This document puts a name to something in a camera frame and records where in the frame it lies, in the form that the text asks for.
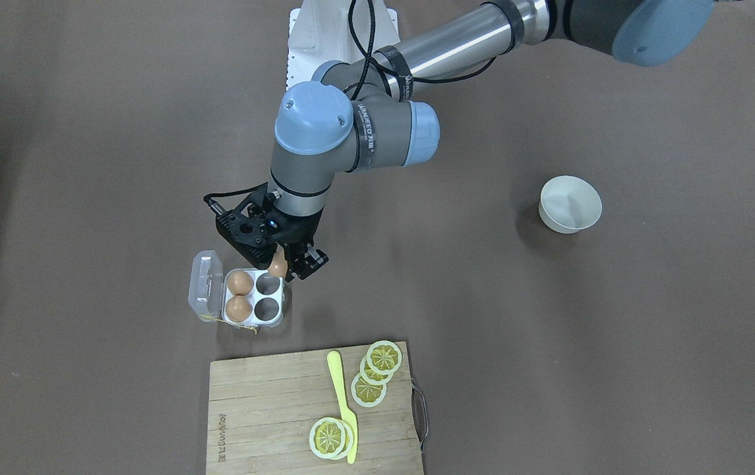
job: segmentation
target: blue end cap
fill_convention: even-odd
[[[320,154],[338,147],[352,127],[351,100],[332,85],[306,81],[284,94],[274,136],[292,153]]]
[[[337,61],[335,59],[329,60],[326,63],[322,63],[321,66],[316,68],[316,71],[313,71],[313,77],[310,80],[322,82],[322,79],[327,74],[327,71],[330,71],[331,67],[334,67],[337,64],[345,64],[345,63],[341,61]]]
[[[433,157],[438,148],[438,117],[433,108],[423,102],[409,102],[413,114],[413,127],[409,135],[409,152],[404,166],[424,163]]]
[[[712,8],[714,0],[645,0],[615,36],[612,56],[639,66],[667,62],[699,35]]]

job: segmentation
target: cutting board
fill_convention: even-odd
[[[423,475],[413,422],[407,345],[402,366],[374,408],[353,401],[350,385],[368,345],[329,348],[210,364],[207,475],[398,473]],[[327,352],[339,351],[347,405],[357,415],[357,460],[322,460],[308,436],[320,418],[339,418]]]

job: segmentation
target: egg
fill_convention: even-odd
[[[232,322],[242,322],[251,315],[251,303],[242,295],[231,297],[224,304],[224,313]]]
[[[281,249],[275,252],[272,264],[269,264],[268,273],[275,277],[285,277],[288,268],[289,264],[286,262],[284,250]]]
[[[233,295],[248,295],[254,289],[254,279],[244,270],[238,270],[227,276],[227,289]]]

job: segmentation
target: egg carton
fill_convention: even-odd
[[[233,297],[227,285],[224,285],[222,298],[221,318],[223,321],[236,327],[277,327],[284,319],[284,279],[275,277],[265,270],[257,269],[233,269],[224,277],[224,282],[234,272],[247,273],[251,280],[254,280],[254,286],[251,292],[245,295],[248,303],[251,304],[251,315],[242,322],[235,322],[227,318],[224,311],[226,303]]]
[[[227,301],[233,297],[226,282],[228,276],[239,271],[247,273],[253,281],[251,291],[245,295],[251,304],[251,314],[244,321],[235,322],[227,318],[224,311]],[[216,251],[206,250],[197,253],[193,259],[187,301],[203,322],[221,321],[254,330],[277,327],[284,319],[284,285],[282,277],[272,276],[265,270],[233,269],[226,276]]]

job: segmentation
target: lemon slice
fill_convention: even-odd
[[[374,342],[365,352],[365,361],[378,375],[391,375],[401,367],[401,348],[387,340]]]
[[[359,375],[362,376],[363,381],[370,385],[385,385],[389,382],[389,379],[392,379],[394,372],[389,373],[389,375],[378,375],[374,368],[369,365],[368,360],[363,357],[359,362]]]
[[[357,375],[351,381],[351,396],[363,408],[374,408],[386,396],[386,385],[370,385]]]
[[[332,459],[345,449],[346,429],[342,421],[321,418],[310,429],[310,450],[316,457]]]
[[[338,456],[333,457],[331,460],[342,460],[347,457],[347,452],[350,452],[353,448],[353,427],[351,424],[346,423],[341,419],[337,419],[342,425],[345,426],[345,450],[339,452]]]

